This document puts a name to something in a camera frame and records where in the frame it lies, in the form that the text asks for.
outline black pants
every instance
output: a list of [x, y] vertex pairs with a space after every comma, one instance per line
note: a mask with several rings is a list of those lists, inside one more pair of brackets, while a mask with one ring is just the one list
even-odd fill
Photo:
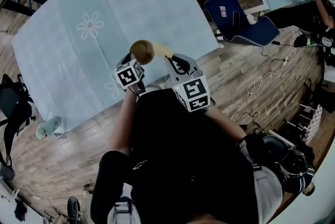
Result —
[[278, 28], [296, 26], [304, 31], [319, 32], [327, 27], [323, 24], [315, 2], [290, 8], [280, 8], [265, 15]]

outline white cable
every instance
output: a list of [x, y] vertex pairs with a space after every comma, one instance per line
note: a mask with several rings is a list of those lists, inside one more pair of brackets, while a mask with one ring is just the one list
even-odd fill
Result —
[[[254, 89], [255, 89], [255, 87], [256, 87], [256, 83], [255, 82], [251, 82], [250, 84], [249, 84], [249, 86], [248, 86], [248, 88], [247, 88], [247, 93], [249, 94], [249, 98], [241, 105], [241, 107], [239, 107], [235, 112], [234, 112], [234, 114], [231, 116], [231, 119], [233, 119], [233, 117], [235, 116], [235, 114], [251, 99], [251, 97], [252, 97], [252, 95], [253, 94], [255, 94], [255, 93], [257, 93], [258, 92], [258, 90], [261, 88], [261, 85], [262, 85], [262, 81], [263, 81], [263, 79], [266, 77], [266, 76], [268, 76], [269, 74], [273, 74], [273, 75], [278, 75], [279, 74], [279, 72], [283, 69], [283, 66], [284, 66], [284, 62], [285, 61], [287, 61], [286, 60], [286, 57], [288, 57], [288, 56], [290, 56], [290, 57], [293, 57], [294, 55], [295, 55], [295, 52], [297, 51], [297, 48], [294, 48], [292, 45], [293, 45], [293, 43], [294, 43], [294, 41], [295, 41], [295, 34], [294, 34], [294, 31], [293, 31], [293, 26], [292, 26], [292, 33], [293, 33], [293, 41], [289, 44], [290, 45], [290, 47], [287, 49], [287, 51], [286, 51], [286, 54], [285, 54], [285, 57], [284, 57], [284, 60], [283, 60], [283, 62], [282, 62], [282, 66], [281, 66], [281, 68], [280, 68], [280, 70], [278, 71], [278, 72], [276, 72], [276, 73], [274, 73], [274, 72], [268, 72], [268, 73], [266, 73], [262, 78], [261, 78], [261, 81], [260, 81], [260, 85], [258, 86], [258, 88], [257, 88], [257, 90], [256, 91], [254, 91]], [[289, 50], [292, 50], [292, 52], [293, 52], [293, 54], [289, 54], [288, 53], [288, 51]], [[249, 87], [251, 86], [253, 84], [253, 88], [252, 88], [252, 90], [251, 91], [249, 91]]]

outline sleeve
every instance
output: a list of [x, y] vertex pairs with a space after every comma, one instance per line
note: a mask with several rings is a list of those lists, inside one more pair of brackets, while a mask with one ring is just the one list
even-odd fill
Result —
[[120, 198], [130, 171], [130, 158], [125, 154], [109, 151], [102, 157], [91, 203], [95, 224], [107, 224], [108, 214]]

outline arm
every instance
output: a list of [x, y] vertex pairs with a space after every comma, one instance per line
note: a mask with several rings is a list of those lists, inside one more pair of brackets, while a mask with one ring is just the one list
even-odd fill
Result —
[[319, 9], [319, 12], [320, 12], [323, 23], [328, 28], [334, 29], [335, 28], [334, 19], [331, 16], [328, 15], [328, 12], [327, 12], [325, 6], [323, 5], [322, 1], [321, 0], [315, 0], [315, 2], [318, 6], [318, 9]]
[[110, 151], [119, 151], [127, 156], [130, 155], [130, 135], [135, 108], [136, 95], [127, 89], [125, 100], [110, 135]]
[[226, 115], [224, 115], [217, 107], [212, 107], [205, 114], [236, 143], [239, 143], [241, 139], [246, 136], [246, 133], [243, 131], [243, 129], [239, 125], [235, 124]]

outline wooden floor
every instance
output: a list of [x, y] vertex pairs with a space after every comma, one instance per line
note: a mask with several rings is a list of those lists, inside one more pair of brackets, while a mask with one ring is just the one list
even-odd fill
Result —
[[[243, 8], [250, 7], [249, 1], [239, 0]], [[260, 0], [252, 0], [258, 5]], [[0, 23], [9, 29], [7, 35], [0, 36], [0, 75], [9, 74], [13, 79], [19, 72], [11, 39], [26, 17], [2, 10]], [[278, 41], [289, 44], [293, 40], [292, 28], [281, 31]], [[272, 58], [285, 57], [290, 47], [269, 45], [264, 54]], [[219, 108], [229, 117], [249, 98], [247, 87], [255, 82], [258, 88], [261, 77], [268, 72], [276, 73], [282, 62], [271, 62], [261, 56], [261, 48], [225, 43], [224, 49], [217, 49], [198, 60], [200, 68], [208, 79], [210, 91]], [[315, 48], [298, 49], [293, 58], [283, 66], [278, 75], [270, 74], [263, 79], [258, 92], [234, 116], [237, 120], [244, 112], [258, 112], [256, 121], [263, 129], [276, 129], [283, 119], [291, 119], [299, 108], [304, 93], [303, 83], [311, 78], [313, 84], [321, 78], [321, 67], [317, 64]], [[70, 196], [81, 200], [84, 184], [94, 184], [98, 164], [108, 150], [110, 129], [113, 126], [120, 104], [117, 104], [69, 132], [66, 139], [38, 140], [35, 131], [42, 122], [36, 112], [37, 121], [28, 126], [15, 138], [12, 158], [17, 176], [13, 182], [20, 188], [20, 195], [37, 212], [53, 213], [55, 210], [66, 214], [66, 204]], [[247, 124], [248, 132], [256, 126], [245, 115], [239, 124]], [[323, 125], [327, 132], [334, 130], [334, 115], [328, 115]]]

